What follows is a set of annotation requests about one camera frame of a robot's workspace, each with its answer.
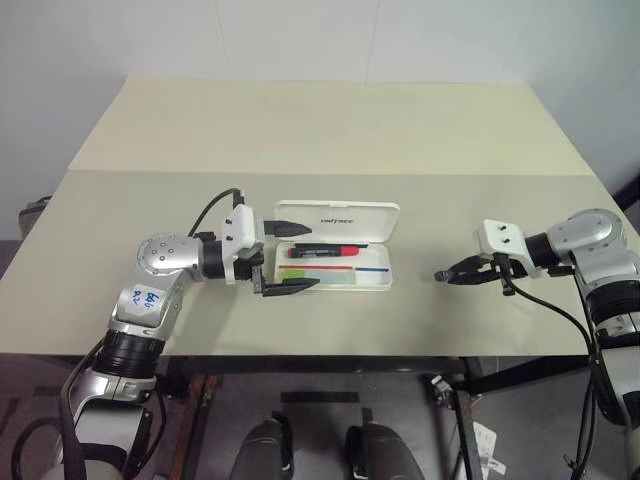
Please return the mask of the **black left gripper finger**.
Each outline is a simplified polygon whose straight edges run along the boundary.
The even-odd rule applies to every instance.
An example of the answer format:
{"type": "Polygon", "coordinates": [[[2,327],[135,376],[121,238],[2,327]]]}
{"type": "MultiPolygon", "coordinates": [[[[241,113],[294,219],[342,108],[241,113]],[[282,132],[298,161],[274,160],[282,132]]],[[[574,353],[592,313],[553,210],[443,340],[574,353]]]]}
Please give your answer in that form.
{"type": "Polygon", "coordinates": [[[306,225],[286,220],[264,220],[264,233],[278,238],[291,238],[306,235],[312,229],[306,225]]]}
{"type": "Polygon", "coordinates": [[[261,294],[263,297],[287,296],[309,289],[319,283],[317,278],[287,278],[280,283],[265,283],[261,294]]]}

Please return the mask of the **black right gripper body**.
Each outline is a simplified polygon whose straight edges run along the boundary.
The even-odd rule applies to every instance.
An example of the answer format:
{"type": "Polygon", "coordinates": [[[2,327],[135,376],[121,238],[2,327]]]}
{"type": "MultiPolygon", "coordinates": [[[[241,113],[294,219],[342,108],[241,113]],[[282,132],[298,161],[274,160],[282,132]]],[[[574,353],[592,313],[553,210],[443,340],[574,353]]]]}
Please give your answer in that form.
{"type": "Polygon", "coordinates": [[[499,274],[503,295],[516,295],[514,279],[520,279],[526,276],[524,267],[518,261],[511,260],[509,256],[504,253],[495,253],[493,255],[493,264],[499,274]]]}

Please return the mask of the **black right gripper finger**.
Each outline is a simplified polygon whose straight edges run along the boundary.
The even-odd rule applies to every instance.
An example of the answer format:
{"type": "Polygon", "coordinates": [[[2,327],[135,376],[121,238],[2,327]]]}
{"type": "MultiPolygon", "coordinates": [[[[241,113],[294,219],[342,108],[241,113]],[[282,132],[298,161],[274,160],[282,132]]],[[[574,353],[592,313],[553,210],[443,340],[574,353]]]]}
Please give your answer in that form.
{"type": "Polygon", "coordinates": [[[443,270],[441,272],[441,281],[452,285],[480,285],[499,279],[500,273],[493,269],[473,272],[443,270]]]}
{"type": "Polygon", "coordinates": [[[484,271],[494,269],[494,261],[479,255],[472,255],[457,262],[451,267],[452,271],[484,271]]]}

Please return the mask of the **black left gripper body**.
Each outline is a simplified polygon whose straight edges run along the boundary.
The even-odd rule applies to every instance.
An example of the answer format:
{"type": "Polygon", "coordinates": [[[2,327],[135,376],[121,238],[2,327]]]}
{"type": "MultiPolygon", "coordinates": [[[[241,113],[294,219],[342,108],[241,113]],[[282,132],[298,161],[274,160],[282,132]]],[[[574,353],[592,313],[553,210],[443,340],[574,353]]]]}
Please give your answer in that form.
{"type": "Polygon", "coordinates": [[[253,247],[239,253],[234,262],[234,277],[237,281],[250,281],[255,294],[262,294],[264,287],[263,275],[264,253],[263,247],[253,247]]]}

